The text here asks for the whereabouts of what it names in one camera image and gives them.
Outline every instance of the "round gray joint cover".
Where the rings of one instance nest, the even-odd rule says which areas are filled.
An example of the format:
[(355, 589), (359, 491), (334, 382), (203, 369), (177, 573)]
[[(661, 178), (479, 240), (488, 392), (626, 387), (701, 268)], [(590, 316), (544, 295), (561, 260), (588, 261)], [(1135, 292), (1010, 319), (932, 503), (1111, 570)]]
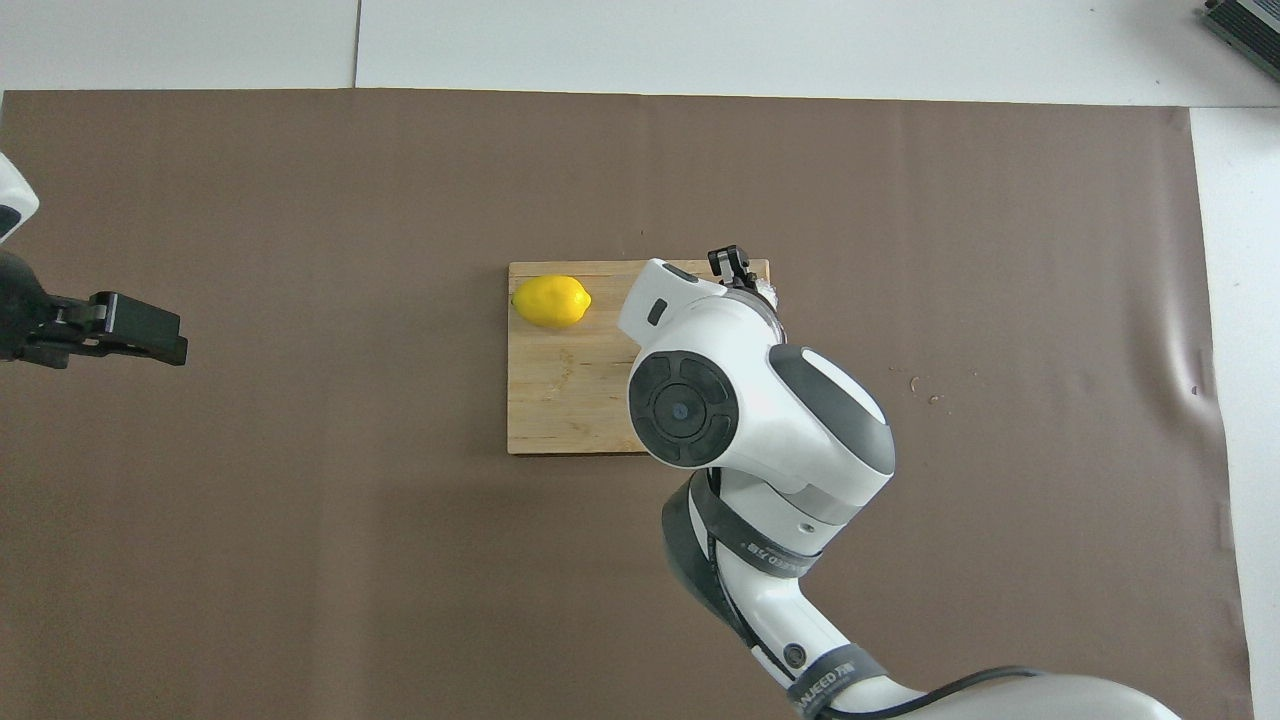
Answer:
[(719, 457), (737, 432), (737, 396), (716, 363), (682, 350), (654, 352), (631, 375), (631, 427), (659, 459), (696, 468)]

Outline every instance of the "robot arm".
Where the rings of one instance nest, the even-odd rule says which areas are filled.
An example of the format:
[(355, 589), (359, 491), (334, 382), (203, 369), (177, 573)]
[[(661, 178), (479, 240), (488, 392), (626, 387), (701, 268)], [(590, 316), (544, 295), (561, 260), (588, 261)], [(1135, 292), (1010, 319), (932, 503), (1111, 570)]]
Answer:
[[(799, 579), (893, 475), (892, 432), (856, 380), (786, 342), (745, 254), (709, 260), (719, 284), (655, 259), (631, 288), (628, 411), (650, 455), (694, 471), (662, 510), (672, 571), (805, 720), (1176, 720), (1124, 685), (1027, 667), (911, 691), (805, 600)], [(1030, 678), (960, 692), (1009, 676)]]
[[(40, 200), (0, 155), (0, 243), (40, 208)], [(67, 368), (70, 355), (136, 355), (170, 365), (187, 361), (178, 315), (118, 292), (88, 301), (47, 295), (17, 255), (0, 250), (0, 360)]]

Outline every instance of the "yellow lemon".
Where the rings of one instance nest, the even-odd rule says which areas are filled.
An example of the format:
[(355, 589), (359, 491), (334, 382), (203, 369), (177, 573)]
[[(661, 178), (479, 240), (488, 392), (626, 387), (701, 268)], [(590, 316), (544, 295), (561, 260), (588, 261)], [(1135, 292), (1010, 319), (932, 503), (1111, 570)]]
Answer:
[(582, 319), (591, 305), (577, 278), (539, 275), (525, 281), (511, 296), (520, 316), (544, 328), (567, 328)]

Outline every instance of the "wooden cutting board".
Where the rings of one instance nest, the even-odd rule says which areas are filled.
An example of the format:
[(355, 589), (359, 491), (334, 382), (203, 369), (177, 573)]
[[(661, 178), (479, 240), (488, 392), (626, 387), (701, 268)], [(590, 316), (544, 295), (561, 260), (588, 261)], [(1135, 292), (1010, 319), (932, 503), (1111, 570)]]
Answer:
[[(581, 455), (644, 452), (627, 418), (627, 375), (640, 350), (617, 328), (622, 301), (644, 260), (512, 263), (507, 269), (507, 452)], [(707, 260), (672, 265), (716, 281)], [(768, 260), (751, 270), (769, 278)], [(591, 307), (564, 329), (527, 323), (511, 295), (538, 275), (577, 278)]]

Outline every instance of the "brown paper sheet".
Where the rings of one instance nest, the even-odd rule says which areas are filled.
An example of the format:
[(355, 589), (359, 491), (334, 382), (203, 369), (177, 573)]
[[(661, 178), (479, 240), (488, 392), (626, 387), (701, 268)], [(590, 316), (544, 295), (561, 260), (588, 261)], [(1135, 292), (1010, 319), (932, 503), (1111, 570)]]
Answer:
[(0, 147), (5, 249), (191, 340), (0, 368), (3, 717), (788, 717), (667, 575), (681, 473), (503, 442), (508, 263), (735, 242), (895, 427), (846, 634), (1248, 715), (1185, 110), (9, 92)]

